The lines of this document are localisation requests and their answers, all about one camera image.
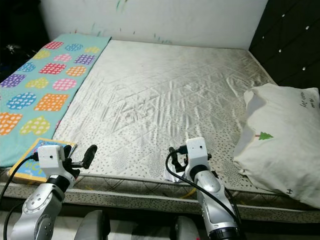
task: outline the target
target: cable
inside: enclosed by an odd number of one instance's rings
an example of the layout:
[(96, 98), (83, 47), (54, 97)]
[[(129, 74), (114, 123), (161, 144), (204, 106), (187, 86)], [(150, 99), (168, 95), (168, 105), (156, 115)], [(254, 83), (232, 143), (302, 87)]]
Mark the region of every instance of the cable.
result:
[(211, 198), (212, 200), (214, 200), (217, 204), (219, 204), (224, 210), (226, 210), (226, 212), (228, 214), (230, 214), (230, 216), (234, 219), (234, 221), (238, 224), (238, 226), (241, 225), (240, 223), (240, 220), (237, 218), (237, 216), (226, 206), (224, 205), (223, 202), (221, 202), (218, 198), (216, 198), (215, 196), (213, 196), (210, 192), (206, 191), (205, 189), (203, 189), (202, 187), (198, 186), (197, 184), (193, 183), (192, 181), (189, 181), (188, 179), (186, 178), (183, 178), (181, 176), (179, 176), (178, 174), (175, 174), (173, 171), (171, 171), (169, 169), (169, 166), (168, 166), (168, 161), (171, 157), (172, 154), (174, 153), (177, 153), (177, 151), (171, 151), (168, 156), (166, 157), (166, 160), (165, 160), (165, 168), (166, 170), (171, 174), (173, 175), (174, 177), (180, 179), (181, 181), (183, 182), (186, 182), (187, 184), (190, 184), (192, 187), (198, 189), (199, 191), (203, 192), (204, 194), (206, 194), (209, 198)]
[(192, 196), (193, 194), (195, 194), (196, 191), (197, 191), (196, 188), (192, 188), (192, 190), (190, 192), (188, 192), (186, 195), (180, 197), (180, 199), (186, 199), (186, 198)]
[(15, 209), (22, 206), (23, 204), (24, 204), (24, 202), (21, 202), (21, 203), (15, 205), (13, 208), (11, 208), (11, 210), (9, 211), (7, 216), (5, 217), (5, 221), (3, 224), (3, 240), (7, 240), (8, 223), (9, 223), (9, 219), (10, 219), (11, 214), (14, 212)]
[(19, 169), (26, 161), (28, 161), (28, 160), (30, 160), (30, 159), (38, 160), (38, 153), (36, 152), (36, 153), (34, 153), (33, 155), (31, 155), (31, 156), (27, 157), (26, 159), (22, 160), (22, 161), (18, 164), (18, 166), (16, 166), (16, 168), (13, 170), (11, 176), (9, 177), (8, 181), (6, 181), (6, 184), (4, 185), (4, 187), (3, 187), (2, 191), (1, 191), (1, 194), (0, 194), (0, 207), (1, 207), (2, 198), (3, 198), (4, 194), (5, 194), (5, 191), (7, 190), (7, 188), (8, 188), (8, 186), (9, 186), (11, 180), (14, 178), (14, 176), (15, 176), (16, 172), (18, 171), (18, 169)]
[(234, 197), (232, 196), (232, 194), (231, 194), (231, 192), (229, 191), (228, 188), (224, 187), (224, 190), (225, 190), (226, 193), (229, 195), (229, 197), (230, 197), (230, 202), (233, 204), (236, 217), (239, 219), (240, 224), (242, 224), (242, 222), (241, 222), (241, 217), (240, 217), (240, 213), (239, 213), (239, 209), (238, 209), (237, 204), (236, 204), (235, 201), (234, 201)]

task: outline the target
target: christmas tree print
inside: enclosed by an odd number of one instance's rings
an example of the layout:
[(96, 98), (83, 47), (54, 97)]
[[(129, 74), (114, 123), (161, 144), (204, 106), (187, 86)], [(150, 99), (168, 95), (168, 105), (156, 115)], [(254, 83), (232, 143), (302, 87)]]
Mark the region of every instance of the christmas tree print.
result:
[(259, 140), (266, 140), (266, 139), (272, 139), (274, 136), (266, 132), (261, 132), (260, 135), (255, 135), (255, 137), (259, 137)]

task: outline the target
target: mattress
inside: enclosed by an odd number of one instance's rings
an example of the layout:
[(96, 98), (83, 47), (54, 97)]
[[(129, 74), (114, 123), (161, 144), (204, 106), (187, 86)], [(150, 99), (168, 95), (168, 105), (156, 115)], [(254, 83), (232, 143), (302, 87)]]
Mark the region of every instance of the mattress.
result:
[[(209, 161), (243, 219), (317, 223), (320, 211), (254, 187), (233, 165), (246, 122), (243, 93), (273, 83), (246, 50), (111, 40), (75, 95), (53, 139), (75, 142), (74, 161), (98, 151), (67, 203), (175, 213), (201, 212), (184, 183), (163, 178), (170, 146), (204, 137)], [(34, 186), (13, 184), (7, 196)]]

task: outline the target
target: colorful blanket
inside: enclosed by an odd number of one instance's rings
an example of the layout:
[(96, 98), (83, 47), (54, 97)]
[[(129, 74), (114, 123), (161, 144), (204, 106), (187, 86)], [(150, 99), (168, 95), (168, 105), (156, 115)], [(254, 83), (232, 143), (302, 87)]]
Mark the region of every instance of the colorful blanket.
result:
[(0, 83), (0, 167), (14, 165), (37, 138), (53, 137), (109, 40), (63, 34)]

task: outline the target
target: pillowcase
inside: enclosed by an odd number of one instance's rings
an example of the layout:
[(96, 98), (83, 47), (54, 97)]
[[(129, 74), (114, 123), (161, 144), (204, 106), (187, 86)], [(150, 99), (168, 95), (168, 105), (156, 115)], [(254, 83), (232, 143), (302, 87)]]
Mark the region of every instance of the pillowcase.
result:
[(267, 83), (244, 93), (247, 123), (234, 164), (253, 185), (320, 209), (320, 100), (317, 88)]

